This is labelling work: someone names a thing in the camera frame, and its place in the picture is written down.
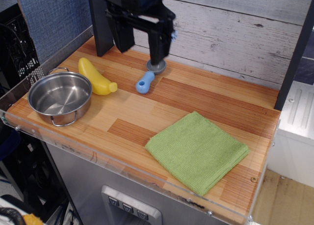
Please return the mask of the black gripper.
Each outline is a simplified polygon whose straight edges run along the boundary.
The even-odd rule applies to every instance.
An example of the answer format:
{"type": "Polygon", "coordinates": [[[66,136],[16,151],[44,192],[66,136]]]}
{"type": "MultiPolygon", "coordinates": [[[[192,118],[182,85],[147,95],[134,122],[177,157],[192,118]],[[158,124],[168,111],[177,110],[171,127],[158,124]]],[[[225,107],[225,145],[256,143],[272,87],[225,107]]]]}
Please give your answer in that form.
{"type": "Polygon", "coordinates": [[[169,55],[176,15],[162,0],[105,0],[108,25],[122,53],[134,44],[133,28],[148,33],[151,64],[159,64],[169,55]]]}

